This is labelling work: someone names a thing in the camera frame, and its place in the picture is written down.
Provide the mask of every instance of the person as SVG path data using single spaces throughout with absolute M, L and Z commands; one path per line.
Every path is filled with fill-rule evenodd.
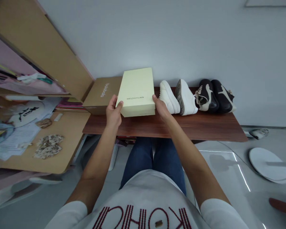
M 116 101 L 114 95 L 106 109 L 106 127 L 77 186 L 46 229 L 248 228 L 198 149 L 155 95 L 153 101 L 171 139 L 156 139 L 153 157 L 152 139 L 138 137 L 120 190 L 92 211 L 103 188 L 122 121 L 123 102 L 116 107 Z M 182 167 L 201 214 L 186 197 Z

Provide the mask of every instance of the shoe box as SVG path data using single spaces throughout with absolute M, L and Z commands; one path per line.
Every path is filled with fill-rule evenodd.
M 117 101 L 117 105 L 124 102 L 121 114 L 124 117 L 155 115 L 153 94 L 152 68 L 125 71 Z
M 97 78 L 87 95 L 83 107 L 93 115 L 105 115 L 112 96 L 118 95 L 122 76 Z

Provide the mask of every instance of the pale yellow shoe box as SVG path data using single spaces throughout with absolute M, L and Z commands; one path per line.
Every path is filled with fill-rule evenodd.
M 125 71 L 117 100 L 117 105 L 124 102 L 121 114 L 124 117 L 155 115 L 154 93 L 152 68 Z

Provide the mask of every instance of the white wall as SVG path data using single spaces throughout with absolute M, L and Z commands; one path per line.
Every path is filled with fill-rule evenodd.
M 286 126 L 286 8 L 245 1 L 39 0 L 95 78 L 152 67 L 155 85 L 219 79 L 240 124 Z

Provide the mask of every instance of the blue jeans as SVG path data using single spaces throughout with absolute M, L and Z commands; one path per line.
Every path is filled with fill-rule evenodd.
M 170 177 L 186 195 L 184 173 L 174 143 L 169 138 L 156 138 L 153 158 L 152 138 L 138 137 L 128 157 L 121 188 L 138 172 L 153 169 Z

